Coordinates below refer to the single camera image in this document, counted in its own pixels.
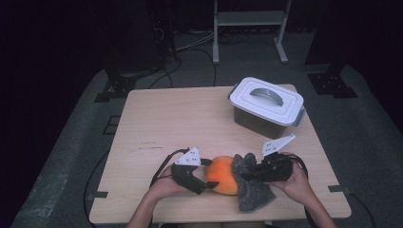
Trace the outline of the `white metal stand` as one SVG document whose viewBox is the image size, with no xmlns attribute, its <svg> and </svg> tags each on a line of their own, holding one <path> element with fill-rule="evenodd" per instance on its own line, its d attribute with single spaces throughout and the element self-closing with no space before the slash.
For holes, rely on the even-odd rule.
<svg viewBox="0 0 403 228">
<path fill-rule="evenodd" d="M 279 26 L 278 36 L 274 38 L 274 44 L 278 57 L 283 64 L 289 62 L 282 45 L 284 31 L 286 29 L 290 8 L 293 0 L 287 0 L 282 10 L 262 11 L 219 11 L 218 0 L 214 0 L 213 20 L 213 45 L 212 62 L 220 62 L 219 28 L 222 27 L 251 27 L 251 26 Z"/>
</svg>

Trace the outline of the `person's left hand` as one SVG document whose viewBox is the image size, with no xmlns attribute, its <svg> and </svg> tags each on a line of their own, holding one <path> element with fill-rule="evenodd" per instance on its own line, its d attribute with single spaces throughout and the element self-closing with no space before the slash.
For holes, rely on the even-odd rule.
<svg viewBox="0 0 403 228">
<path fill-rule="evenodd" d="M 154 200 L 162 200 L 183 192 L 187 192 L 187 189 L 173 180 L 170 166 L 164 169 L 148 190 Z"/>
</svg>

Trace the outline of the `person's right hand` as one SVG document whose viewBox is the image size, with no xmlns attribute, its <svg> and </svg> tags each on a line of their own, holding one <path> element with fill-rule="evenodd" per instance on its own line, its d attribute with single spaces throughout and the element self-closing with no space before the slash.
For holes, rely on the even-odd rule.
<svg viewBox="0 0 403 228">
<path fill-rule="evenodd" d="M 308 178 L 297 161 L 292 161 L 293 171 L 286 181 L 275 181 L 271 185 L 275 186 L 288 198 L 304 206 L 309 204 L 309 199 L 313 195 L 313 190 L 308 182 Z"/>
</svg>

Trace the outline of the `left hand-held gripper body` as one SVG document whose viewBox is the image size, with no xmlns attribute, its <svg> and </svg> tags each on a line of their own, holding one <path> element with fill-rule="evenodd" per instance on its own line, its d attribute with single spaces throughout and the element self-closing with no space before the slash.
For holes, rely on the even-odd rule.
<svg viewBox="0 0 403 228">
<path fill-rule="evenodd" d="M 201 156 L 198 147 L 188 149 L 171 166 L 173 180 L 187 190 L 200 195 L 205 190 L 205 182 L 193 175 L 201 164 Z"/>
</svg>

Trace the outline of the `brown transparent storage box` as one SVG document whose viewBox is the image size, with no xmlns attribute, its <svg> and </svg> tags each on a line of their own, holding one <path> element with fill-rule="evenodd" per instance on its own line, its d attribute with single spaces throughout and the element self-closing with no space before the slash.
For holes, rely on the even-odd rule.
<svg viewBox="0 0 403 228">
<path fill-rule="evenodd" d="M 281 126 L 276 123 L 265 121 L 236 107 L 234 107 L 234 121 L 249 130 L 271 139 L 280 138 L 287 128 L 295 127 L 293 125 Z"/>
</svg>

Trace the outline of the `orange plush toy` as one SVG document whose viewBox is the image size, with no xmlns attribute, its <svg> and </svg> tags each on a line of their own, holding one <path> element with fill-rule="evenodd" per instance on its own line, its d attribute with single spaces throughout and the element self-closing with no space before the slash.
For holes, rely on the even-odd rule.
<svg viewBox="0 0 403 228">
<path fill-rule="evenodd" d="M 233 161 L 233 157 L 219 156 L 203 168 L 205 181 L 217 183 L 213 191 L 229 196 L 237 195 L 239 188 L 232 171 Z"/>
</svg>

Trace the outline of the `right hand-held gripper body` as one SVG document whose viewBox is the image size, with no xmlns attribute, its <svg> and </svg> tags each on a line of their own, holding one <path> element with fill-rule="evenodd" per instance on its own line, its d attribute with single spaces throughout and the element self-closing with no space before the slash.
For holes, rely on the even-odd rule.
<svg viewBox="0 0 403 228">
<path fill-rule="evenodd" d="M 293 171 L 291 158 L 280 154 L 278 151 L 295 137 L 294 134 L 291 134 L 263 144 L 261 150 L 263 160 L 259 165 L 265 166 L 266 172 L 258 174 L 258 176 L 264 178 L 264 182 L 287 181 L 289 179 Z"/>
</svg>

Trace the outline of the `dark tape strip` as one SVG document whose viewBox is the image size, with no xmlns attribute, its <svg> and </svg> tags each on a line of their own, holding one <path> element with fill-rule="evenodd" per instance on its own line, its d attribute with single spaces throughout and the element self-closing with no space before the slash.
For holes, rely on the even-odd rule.
<svg viewBox="0 0 403 228">
<path fill-rule="evenodd" d="M 341 192 L 345 195 L 351 194 L 350 189 L 348 187 L 344 187 L 342 185 L 330 185 L 330 186 L 328 186 L 328 189 L 331 193 Z"/>
<path fill-rule="evenodd" d="M 86 196 L 86 200 L 88 201 L 94 201 L 95 199 L 106 199 L 108 193 L 107 192 L 95 192 L 95 193 L 90 193 Z"/>
</svg>

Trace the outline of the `grey fuzzy cloth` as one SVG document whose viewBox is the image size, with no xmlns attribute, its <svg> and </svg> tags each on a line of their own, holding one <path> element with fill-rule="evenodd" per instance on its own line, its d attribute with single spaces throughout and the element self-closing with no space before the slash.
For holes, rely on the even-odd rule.
<svg viewBox="0 0 403 228">
<path fill-rule="evenodd" d="M 232 173 L 238 187 L 239 209 L 242 213 L 251 213 L 272 202 L 277 196 L 268 184 L 259 180 L 246 180 L 242 175 L 249 174 L 257 165 L 253 153 L 244 157 L 234 156 L 231 164 Z"/>
</svg>

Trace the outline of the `black stand base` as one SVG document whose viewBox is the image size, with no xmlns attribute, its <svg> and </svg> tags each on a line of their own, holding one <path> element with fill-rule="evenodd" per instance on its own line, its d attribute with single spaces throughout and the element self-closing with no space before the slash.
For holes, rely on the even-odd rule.
<svg viewBox="0 0 403 228">
<path fill-rule="evenodd" d="M 94 102 L 107 103 L 111 99 L 125 99 L 136 83 L 135 77 L 124 77 L 120 74 L 107 76 L 106 85 L 103 91 L 97 94 Z"/>
<path fill-rule="evenodd" d="M 344 65 L 329 65 L 326 71 L 309 73 L 308 78 L 318 95 L 332 95 L 337 99 L 356 98 L 355 91 L 346 85 L 340 74 Z"/>
</svg>

